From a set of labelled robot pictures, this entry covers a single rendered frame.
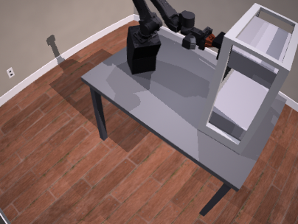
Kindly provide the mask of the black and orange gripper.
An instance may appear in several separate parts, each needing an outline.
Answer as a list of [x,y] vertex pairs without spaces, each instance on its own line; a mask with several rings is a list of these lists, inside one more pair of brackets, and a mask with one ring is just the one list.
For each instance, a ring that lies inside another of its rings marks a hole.
[[[204,34],[204,32],[206,33]],[[205,50],[205,47],[214,47],[212,46],[212,41],[214,39],[215,36],[212,34],[212,29],[210,27],[205,28],[201,33],[201,39],[198,48],[200,50]]]

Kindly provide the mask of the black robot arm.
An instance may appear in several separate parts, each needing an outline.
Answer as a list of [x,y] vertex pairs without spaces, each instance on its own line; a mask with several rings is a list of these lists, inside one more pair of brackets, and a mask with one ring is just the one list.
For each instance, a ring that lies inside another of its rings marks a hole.
[[[162,27],[162,20],[156,13],[152,13],[148,8],[145,0],[132,0],[139,14],[139,30],[134,32],[135,39],[141,44],[156,37]],[[166,0],[150,0],[156,9],[159,11],[165,24],[171,31],[179,32],[185,35],[182,45],[186,49],[195,49],[199,46],[202,31],[194,27],[195,14],[190,11],[177,13]],[[172,15],[174,15],[172,17]],[[188,29],[189,28],[189,29]],[[191,31],[190,31],[191,30]],[[153,34],[152,34],[153,33]],[[153,35],[153,36],[152,36]]]

